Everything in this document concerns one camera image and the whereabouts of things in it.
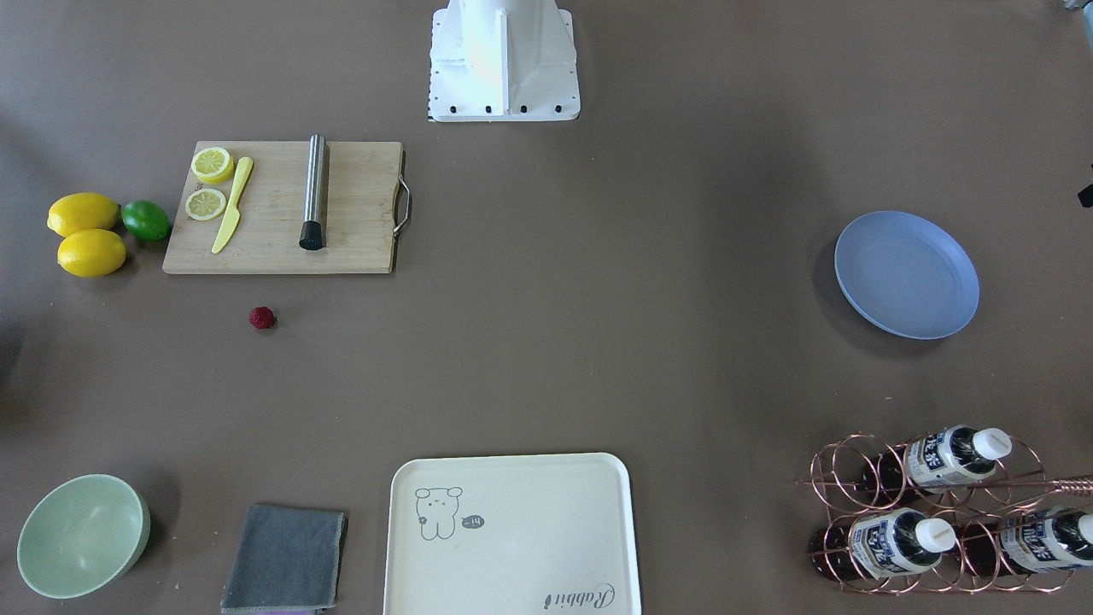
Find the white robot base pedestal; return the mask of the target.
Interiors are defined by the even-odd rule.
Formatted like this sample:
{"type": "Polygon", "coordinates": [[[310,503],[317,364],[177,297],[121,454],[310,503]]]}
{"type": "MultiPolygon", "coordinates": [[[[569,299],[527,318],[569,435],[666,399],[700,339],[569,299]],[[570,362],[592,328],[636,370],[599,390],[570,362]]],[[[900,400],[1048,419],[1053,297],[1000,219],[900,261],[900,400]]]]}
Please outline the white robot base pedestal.
{"type": "Polygon", "coordinates": [[[571,11],[554,1],[450,1],[433,13],[430,121],[567,121],[580,113],[571,11]]]}

